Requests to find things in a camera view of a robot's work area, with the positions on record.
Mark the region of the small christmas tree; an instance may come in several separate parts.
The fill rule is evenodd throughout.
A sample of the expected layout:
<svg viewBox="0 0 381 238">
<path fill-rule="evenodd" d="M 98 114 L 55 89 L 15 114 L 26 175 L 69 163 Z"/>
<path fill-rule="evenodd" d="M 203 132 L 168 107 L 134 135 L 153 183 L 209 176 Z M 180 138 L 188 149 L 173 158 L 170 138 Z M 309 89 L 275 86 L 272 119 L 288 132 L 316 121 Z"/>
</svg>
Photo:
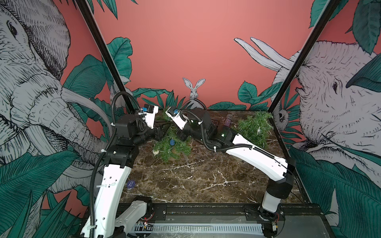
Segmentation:
<svg viewBox="0 0 381 238">
<path fill-rule="evenodd" d="M 177 160 L 180 158 L 187 158 L 191 153 L 191 139 L 181 141 L 178 138 L 178 128 L 172 122 L 172 120 L 166 115 L 165 111 L 159 113 L 157 117 L 158 121 L 164 121 L 166 126 L 169 126 L 163 139 L 159 142 L 154 142 L 152 150 L 153 156 L 159 158 L 164 162 L 169 160 Z"/>
<path fill-rule="evenodd" d="M 237 132 L 261 149 L 267 149 L 267 140 L 270 137 L 270 131 L 273 129 L 269 122 L 270 118 L 272 115 L 268 112 L 248 115 L 245 120 L 238 121 Z"/>
</svg>

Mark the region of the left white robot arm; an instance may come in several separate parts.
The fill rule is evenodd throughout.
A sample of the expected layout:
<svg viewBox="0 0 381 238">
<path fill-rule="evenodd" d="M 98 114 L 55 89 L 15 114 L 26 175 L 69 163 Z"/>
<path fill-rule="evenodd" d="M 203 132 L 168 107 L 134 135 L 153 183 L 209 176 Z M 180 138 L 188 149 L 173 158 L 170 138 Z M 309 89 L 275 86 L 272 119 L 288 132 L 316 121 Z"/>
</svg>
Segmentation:
<svg viewBox="0 0 381 238">
<path fill-rule="evenodd" d="M 151 216 L 152 200 L 147 197 L 133 201 L 120 216 L 117 210 L 139 146 L 163 136 L 161 128 L 154 126 L 155 116 L 155 113 L 127 114 L 113 121 L 112 137 L 101 151 L 103 177 L 98 185 L 91 178 L 90 187 L 99 191 L 90 198 L 90 216 L 80 232 L 81 238 L 126 238 L 140 219 Z"/>
</svg>

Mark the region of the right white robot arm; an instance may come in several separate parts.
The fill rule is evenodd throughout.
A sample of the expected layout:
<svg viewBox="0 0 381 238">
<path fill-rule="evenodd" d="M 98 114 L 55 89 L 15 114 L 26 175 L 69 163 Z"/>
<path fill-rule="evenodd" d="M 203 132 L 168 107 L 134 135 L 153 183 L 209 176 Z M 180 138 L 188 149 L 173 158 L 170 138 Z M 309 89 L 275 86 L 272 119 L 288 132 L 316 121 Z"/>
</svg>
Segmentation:
<svg viewBox="0 0 381 238">
<path fill-rule="evenodd" d="M 268 184 L 259 206 L 259 214 L 264 220 L 277 218 L 281 200 L 286 199 L 293 188 L 293 162 L 275 156 L 248 141 L 230 127 L 231 117 L 215 123 L 209 112 L 201 108 L 170 108 L 166 115 L 177 125 L 177 136 L 181 140 L 192 137 L 200 141 L 207 150 L 235 156 L 266 174 Z"/>
</svg>

